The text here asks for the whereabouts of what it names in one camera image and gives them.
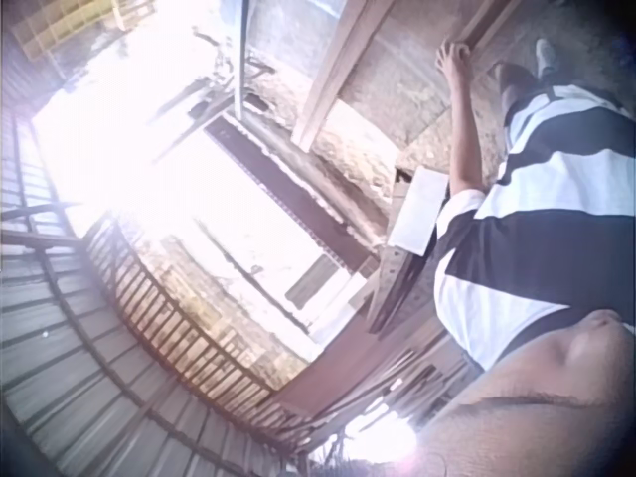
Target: shoe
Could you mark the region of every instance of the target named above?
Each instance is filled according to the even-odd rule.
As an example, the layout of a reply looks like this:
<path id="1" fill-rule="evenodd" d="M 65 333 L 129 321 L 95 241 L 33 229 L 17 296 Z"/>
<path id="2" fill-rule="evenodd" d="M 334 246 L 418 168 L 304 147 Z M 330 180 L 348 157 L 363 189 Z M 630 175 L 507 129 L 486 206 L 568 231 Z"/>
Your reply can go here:
<path id="1" fill-rule="evenodd" d="M 557 51 L 545 38 L 537 40 L 537 70 L 539 80 L 556 73 L 560 69 Z"/>

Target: hand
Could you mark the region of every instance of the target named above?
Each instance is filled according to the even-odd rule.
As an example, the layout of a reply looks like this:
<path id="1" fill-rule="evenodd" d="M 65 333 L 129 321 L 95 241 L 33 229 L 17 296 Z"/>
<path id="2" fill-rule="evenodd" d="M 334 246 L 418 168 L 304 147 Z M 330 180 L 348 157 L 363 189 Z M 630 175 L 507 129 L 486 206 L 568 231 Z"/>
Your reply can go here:
<path id="1" fill-rule="evenodd" d="M 445 40 L 437 50 L 435 65 L 446 77 L 451 91 L 470 85 L 472 68 L 468 45 Z"/>

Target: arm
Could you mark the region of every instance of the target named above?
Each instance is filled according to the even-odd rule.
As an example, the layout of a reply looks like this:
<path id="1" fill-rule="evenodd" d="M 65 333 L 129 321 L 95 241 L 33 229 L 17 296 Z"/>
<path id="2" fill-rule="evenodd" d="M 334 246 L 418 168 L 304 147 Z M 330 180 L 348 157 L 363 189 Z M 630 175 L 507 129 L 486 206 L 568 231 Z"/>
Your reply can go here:
<path id="1" fill-rule="evenodd" d="M 450 88 L 450 195 L 454 196 L 466 189 L 483 190 L 481 148 L 470 99 L 468 47 L 444 42 L 437 52 L 437 67 L 446 76 Z"/>

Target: person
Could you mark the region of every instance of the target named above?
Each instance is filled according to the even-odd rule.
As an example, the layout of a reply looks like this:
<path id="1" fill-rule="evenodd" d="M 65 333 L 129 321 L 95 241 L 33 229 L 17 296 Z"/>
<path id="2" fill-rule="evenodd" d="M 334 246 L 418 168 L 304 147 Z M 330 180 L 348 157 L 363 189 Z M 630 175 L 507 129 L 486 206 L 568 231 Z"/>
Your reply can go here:
<path id="1" fill-rule="evenodd" d="M 537 57 L 537 78 L 496 67 L 508 157 L 487 190 L 468 48 L 438 51 L 453 131 L 434 298 L 484 373 L 422 432 L 413 475 L 636 475 L 610 467 L 636 450 L 636 124 L 544 39 Z"/>

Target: black and white striped shirt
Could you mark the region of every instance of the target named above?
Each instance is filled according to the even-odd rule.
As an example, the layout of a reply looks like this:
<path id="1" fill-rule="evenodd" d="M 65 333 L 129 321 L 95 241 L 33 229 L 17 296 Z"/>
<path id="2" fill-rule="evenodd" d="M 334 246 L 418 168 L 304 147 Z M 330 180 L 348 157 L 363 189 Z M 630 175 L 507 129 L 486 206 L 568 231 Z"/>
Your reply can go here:
<path id="1" fill-rule="evenodd" d="M 540 321 L 611 308 L 633 324 L 635 134 L 603 95 L 553 86 L 509 113 L 488 195 L 466 190 L 442 209 L 437 314 L 484 369 Z"/>

